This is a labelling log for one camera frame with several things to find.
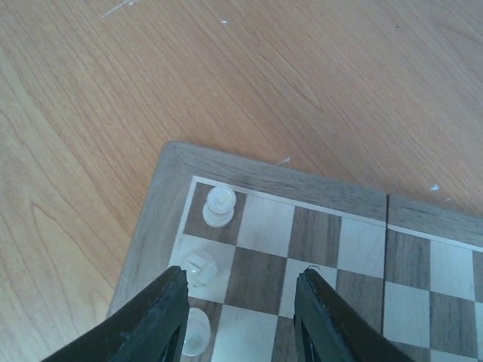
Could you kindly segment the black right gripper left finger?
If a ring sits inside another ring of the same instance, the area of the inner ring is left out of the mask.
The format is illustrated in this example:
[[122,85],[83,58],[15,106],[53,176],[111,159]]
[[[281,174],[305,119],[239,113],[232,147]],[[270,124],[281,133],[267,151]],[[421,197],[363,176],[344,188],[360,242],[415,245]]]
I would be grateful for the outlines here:
[[189,314],[186,272],[171,266],[104,322],[46,361],[179,361]]

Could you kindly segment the white chess rook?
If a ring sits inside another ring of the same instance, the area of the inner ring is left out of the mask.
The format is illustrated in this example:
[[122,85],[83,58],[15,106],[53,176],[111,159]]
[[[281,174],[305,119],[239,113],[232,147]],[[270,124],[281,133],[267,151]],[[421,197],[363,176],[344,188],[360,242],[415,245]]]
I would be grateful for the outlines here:
[[182,259],[188,282],[193,287],[206,287],[217,276],[218,268],[214,258],[204,250],[188,252]]

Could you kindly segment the white chess rook corner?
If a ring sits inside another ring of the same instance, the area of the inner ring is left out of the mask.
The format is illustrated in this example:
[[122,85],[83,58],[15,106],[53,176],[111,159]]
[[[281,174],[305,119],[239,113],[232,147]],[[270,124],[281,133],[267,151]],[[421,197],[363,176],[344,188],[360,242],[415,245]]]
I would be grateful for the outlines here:
[[227,225],[234,216],[236,204],[235,192],[228,186],[212,188],[202,208],[203,220],[213,228]]

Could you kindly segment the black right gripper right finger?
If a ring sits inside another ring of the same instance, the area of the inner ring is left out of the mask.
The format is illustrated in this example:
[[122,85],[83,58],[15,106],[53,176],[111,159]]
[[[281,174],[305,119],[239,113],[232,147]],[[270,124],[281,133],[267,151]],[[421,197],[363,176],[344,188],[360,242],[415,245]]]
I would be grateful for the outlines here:
[[298,361],[410,361],[373,329],[313,268],[297,277],[294,332]]

